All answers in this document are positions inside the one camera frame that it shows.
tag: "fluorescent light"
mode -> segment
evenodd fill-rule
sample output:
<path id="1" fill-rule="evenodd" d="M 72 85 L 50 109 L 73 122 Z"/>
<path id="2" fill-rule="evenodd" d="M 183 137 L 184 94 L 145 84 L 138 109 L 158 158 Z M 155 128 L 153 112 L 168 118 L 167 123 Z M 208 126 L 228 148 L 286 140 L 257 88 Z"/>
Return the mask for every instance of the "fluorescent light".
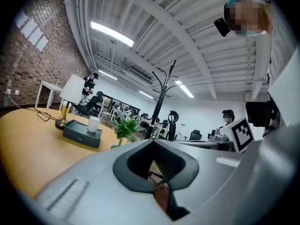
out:
<path id="1" fill-rule="evenodd" d="M 144 92 L 142 92 L 142 91 L 139 91 L 140 93 L 142 93 L 143 95 L 145 95 L 145 96 L 147 96 L 147 97 L 149 97 L 149 98 L 152 98 L 153 99 L 153 97 L 150 97 L 148 94 L 146 94 L 146 93 L 144 93 Z"/>
<path id="2" fill-rule="evenodd" d="M 98 70 L 98 71 L 99 71 L 100 73 L 102 73 L 102 74 L 105 74 L 105 75 L 107 75 L 107 76 L 113 78 L 114 80 L 117 80 L 117 78 L 115 78 L 115 77 L 113 77 L 113 76 L 111 76 L 111 75 L 109 75 L 109 74 L 107 74 L 107 73 L 105 73 L 105 72 L 103 72 L 103 71 L 101 71 L 101 70 Z"/>
<path id="3" fill-rule="evenodd" d="M 193 94 L 191 94 L 191 92 L 186 88 L 185 85 L 180 85 L 180 88 L 190 97 L 193 98 Z"/>
<path id="4" fill-rule="evenodd" d="M 132 47 L 132 45 L 133 45 L 133 40 L 129 39 L 128 37 L 126 37 L 126 36 L 124 36 L 120 33 L 118 33 L 117 31 L 114 31 L 114 30 L 112 30 L 108 27 L 105 27 L 105 26 L 100 25 L 100 24 L 95 23 L 95 22 L 90 22 L 90 25 L 91 25 L 92 28 L 97 29 L 97 30 L 99 30 L 103 33 L 106 33 L 106 34 L 120 40 L 121 42 L 127 44 L 130 47 Z"/>

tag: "round table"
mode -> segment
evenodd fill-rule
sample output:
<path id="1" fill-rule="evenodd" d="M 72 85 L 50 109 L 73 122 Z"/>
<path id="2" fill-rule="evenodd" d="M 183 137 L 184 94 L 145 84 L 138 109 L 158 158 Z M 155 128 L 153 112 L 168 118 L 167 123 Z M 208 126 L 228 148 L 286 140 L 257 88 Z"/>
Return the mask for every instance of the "round table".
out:
<path id="1" fill-rule="evenodd" d="M 60 119 L 60 111 L 38 108 Z M 88 119 L 67 115 L 67 121 L 75 119 L 88 124 Z M 0 119 L 0 158 L 4 169 L 16 188 L 35 197 L 56 176 L 95 153 L 110 149 L 118 144 L 114 131 L 102 124 L 99 148 L 92 148 L 62 136 L 63 131 L 55 122 L 37 118 L 37 112 L 18 109 Z"/>

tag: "brick wall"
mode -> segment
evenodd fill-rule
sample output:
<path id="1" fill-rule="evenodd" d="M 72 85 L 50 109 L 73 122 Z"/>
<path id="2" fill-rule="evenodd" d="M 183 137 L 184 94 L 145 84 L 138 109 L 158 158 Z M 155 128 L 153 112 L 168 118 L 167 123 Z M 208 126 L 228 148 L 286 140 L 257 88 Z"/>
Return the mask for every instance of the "brick wall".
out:
<path id="1" fill-rule="evenodd" d="M 35 48 L 12 25 L 0 52 L 0 107 L 13 106 L 1 90 L 11 89 L 11 98 L 19 105 L 33 105 L 40 81 L 44 80 L 63 87 L 71 74 L 89 75 L 74 40 L 64 5 L 64 0 L 32 0 L 23 9 L 33 18 L 49 40 L 42 52 Z M 39 103 L 46 103 L 49 90 L 43 88 Z M 60 102 L 58 95 L 53 103 Z"/>

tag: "lamp shade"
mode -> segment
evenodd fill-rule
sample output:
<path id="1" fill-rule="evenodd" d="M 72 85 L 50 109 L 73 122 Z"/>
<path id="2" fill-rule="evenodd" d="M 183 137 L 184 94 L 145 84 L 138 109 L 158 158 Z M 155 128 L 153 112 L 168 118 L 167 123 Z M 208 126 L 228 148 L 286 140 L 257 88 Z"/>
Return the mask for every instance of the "lamp shade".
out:
<path id="1" fill-rule="evenodd" d="M 82 78 L 72 74 L 61 91 L 60 97 L 71 103 L 78 104 L 80 102 L 84 83 L 85 81 Z"/>

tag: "white wall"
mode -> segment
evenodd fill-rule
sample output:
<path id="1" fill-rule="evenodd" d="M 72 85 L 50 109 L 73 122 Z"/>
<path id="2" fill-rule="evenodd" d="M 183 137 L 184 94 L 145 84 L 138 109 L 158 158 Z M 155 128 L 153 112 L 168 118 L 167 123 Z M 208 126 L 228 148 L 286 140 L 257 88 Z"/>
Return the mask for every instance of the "white wall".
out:
<path id="1" fill-rule="evenodd" d="M 224 102 L 224 101 L 178 101 L 164 102 L 159 118 L 167 119 L 171 110 L 174 110 L 179 115 L 179 120 L 176 122 L 176 131 L 179 132 L 180 124 L 186 124 L 181 128 L 180 133 L 190 137 L 193 130 L 200 130 L 202 134 L 201 140 L 207 140 L 207 134 L 211 133 L 212 129 L 224 126 L 223 110 L 231 109 L 234 111 L 236 120 L 247 116 L 244 102 Z M 256 140 L 260 140 L 263 134 L 262 127 L 253 127 L 251 129 Z"/>
<path id="2" fill-rule="evenodd" d="M 114 80 L 107 81 L 101 76 L 99 76 L 98 80 L 95 80 L 95 83 L 96 85 L 94 87 L 93 94 L 101 91 L 116 100 L 139 108 L 142 113 L 148 113 L 149 115 L 153 114 L 156 104 L 156 101 L 153 101 L 153 99 L 148 98 L 139 92 L 134 92 L 131 89 L 128 89 L 126 86 L 114 82 Z"/>

